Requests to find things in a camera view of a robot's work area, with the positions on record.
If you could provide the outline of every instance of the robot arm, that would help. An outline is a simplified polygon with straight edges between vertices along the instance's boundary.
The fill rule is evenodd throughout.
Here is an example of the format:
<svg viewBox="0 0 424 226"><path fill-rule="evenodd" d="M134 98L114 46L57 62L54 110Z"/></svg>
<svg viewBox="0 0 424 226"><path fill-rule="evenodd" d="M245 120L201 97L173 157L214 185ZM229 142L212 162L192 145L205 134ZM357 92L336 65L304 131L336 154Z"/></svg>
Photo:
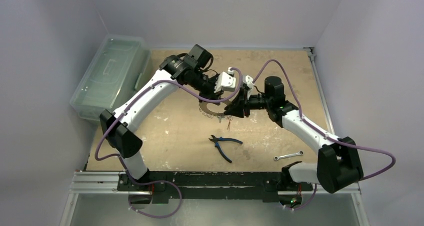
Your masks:
<svg viewBox="0 0 424 226"><path fill-rule="evenodd" d="M200 96L213 100L219 99L224 90L234 91L236 79L232 77L231 71L222 72L210 78L204 74L205 71L202 69L209 60L212 60L212 55L198 45L194 46L182 60L175 55L167 57L150 82L132 99L113 113L105 110L100 115L100 124L105 133L116 120L115 115L125 112L127 105L140 94L144 94L142 100L136 102L131 110L125 113L106 138L109 144L119 152L130 174L136 180L148 181L148 177L143 176L148 175L149 171L140 154L143 142L134 132L145 117L178 87L169 82L162 82L150 91L145 91L153 83L161 80L170 80L181 85L188 84L198 90ZM258 95L252 94L254 84L250 76L245 76L242 80L243 84L237 97L225 108L224 114L243 118L249 116L250 110L265 109L272 121L294 133L318 155L318 164L296 162L287 166L288 181L321 184L325 190L334 193L363 177L357 150L340 146L329 141L327 137L350 144L354 144L354 141L349 137L340 139L328 132L326 136L322 136L308 126L304 122L307 118L300 117L298 108L286 101L284 85L280 78L276 76L266 78L265 92Z"/></svg>
<svg viewBox="0 0 424 226"><path fill-rule="evenodd" d="M148 169L140 154L143 142L134 133L146 116L178 89L177 85L171 84L169 81L177 82L180 85L188 84L199 91L199 96L211 100L219 99L224 90L235 91L236 79L229 75L232 74L232 71L228 71L229 74L222 72L213 77L204 74L203 68L212 59L212 55L199 45L195 45L183 59L175 55L169 56L160 65L149 83L126 104L114 112L105 110L100 115L100 125L105 133L116 120L115 116L125 112L106 139L119 152L128 171L136 180L141 179ZM158 82L159 84L152 87L152 84ZM131 109L126 111L127 106L140 95L142 100L136 101Z"/></svg>
<svg viewBox="0 0 424 226"><path fill-rule="evenodd" d="M355 142L349 137L341 139L305 115L300 115L299 109L286 100L284 85L279 77L269 76L265 79L264 93L251 95L249 92L253 87L252 82L244 81L237 97L225 108L224 114L243 118L250 115L250 110L265 109L273 122L299 137L318 156L317 164L296 162L288 166L288 181L320 184L327 192L334 193L362 179L364 173L358 150L329 139L353 145ZM317 133L317 129L324 132L324 136Z"/></svg>

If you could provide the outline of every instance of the small part on table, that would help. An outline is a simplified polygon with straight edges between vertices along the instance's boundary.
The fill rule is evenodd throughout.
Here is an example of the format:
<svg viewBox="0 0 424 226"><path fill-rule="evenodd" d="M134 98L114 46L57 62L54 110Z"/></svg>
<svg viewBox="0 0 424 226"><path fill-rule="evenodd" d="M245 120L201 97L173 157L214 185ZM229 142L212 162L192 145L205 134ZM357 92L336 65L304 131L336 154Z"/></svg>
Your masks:
<svg viewBox="0 0 424 226"><path fill-rule="evenodd" d="M294 156L302 156L302 155L304 155L304 152L303 151L299 151L299 152L293 153L293 154L282 155L282 156L275 156L274 157L274 160L275 161L278 161L278 160L281 160L281 159L287 159L287 158L291 158L291 157L294 157Z"/></svg>
<svg viewBox="0 0 424 226"><path fill-rule="evenodd" d="M242 142L242 141L240 141L240 140L233 139L233 138L223 138L223 137L219 137L219 138L217 138L217 137L215 137L215 135L210 135L210 136L212 136L212 139L209 139L209 140L215 143L215 147L216 147L216 148L218 148L218 151L219 151L219 153L222 155L222 157L223 157L226 161L228 161L229 163L232 163L232 160L230 160L230 159L229 159L229 158L228 158L228 157L224 154L224 152L223 152L223 150L221 149L220 144L219 144L218 142L219 142L219 141L233 141L233 142L236 142L236 143L239 143L239 144L243 144L243 142Z"/></svg>

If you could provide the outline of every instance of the gray floor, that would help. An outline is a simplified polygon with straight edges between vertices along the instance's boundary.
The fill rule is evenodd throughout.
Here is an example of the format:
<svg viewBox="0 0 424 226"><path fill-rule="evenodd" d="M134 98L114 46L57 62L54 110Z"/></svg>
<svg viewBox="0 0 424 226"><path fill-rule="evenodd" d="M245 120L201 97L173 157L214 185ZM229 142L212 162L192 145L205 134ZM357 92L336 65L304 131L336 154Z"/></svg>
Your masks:
<svg viewBox="0 0 424 226"><path fill-rule="evenodd" d="M311 204L298 211L283 211L278 203L260 200L184 200L180 210L167 219L151 219L128 210L128 195L80 194L72 226L259 226L312 225L358 226L350 194L316 195ZM150 205L143 211L164 215L177 206Z"/></svg>

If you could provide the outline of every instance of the container lid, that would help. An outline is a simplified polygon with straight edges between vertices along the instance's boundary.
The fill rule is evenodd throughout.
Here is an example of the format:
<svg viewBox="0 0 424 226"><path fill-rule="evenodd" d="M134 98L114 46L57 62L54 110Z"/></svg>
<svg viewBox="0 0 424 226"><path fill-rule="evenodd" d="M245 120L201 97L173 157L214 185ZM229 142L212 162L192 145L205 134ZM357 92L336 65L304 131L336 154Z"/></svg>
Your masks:
<svg viewBox="0 0 424 226"><path fill-rule="evenodd" d="M111 109L142 43L107 37L72 97L72 104Z"/></svg>

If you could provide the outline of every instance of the box handle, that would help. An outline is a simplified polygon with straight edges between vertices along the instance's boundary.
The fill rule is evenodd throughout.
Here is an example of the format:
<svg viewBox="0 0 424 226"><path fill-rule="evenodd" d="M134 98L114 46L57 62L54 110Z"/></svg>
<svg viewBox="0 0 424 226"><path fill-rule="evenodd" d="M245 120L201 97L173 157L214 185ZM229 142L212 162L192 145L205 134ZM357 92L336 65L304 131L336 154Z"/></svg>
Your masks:
<svg viewBox="0 0 424 226"><path fill-rule="evenodd" d="M114 67L115 66L115 63L116 63L117 61L116 60L114 60L114 59L109 59L109 61L108 61L108 63L107 63L107 65L106 65L106 67L104 68L104 70L103 70L103 75L109 75L109 73L111 72L111 69L112 69L112 67Z"/></svg>
<svg viewBox="0 0 424 226"><path fill-rule="evenodd" d="M135 82L134 90L136 92L138 92L139 90L141 90L142 87L143 87L141 85L142 76L143 76L143 73L140 73L140 75L138 75L137 81Z"/></svg>

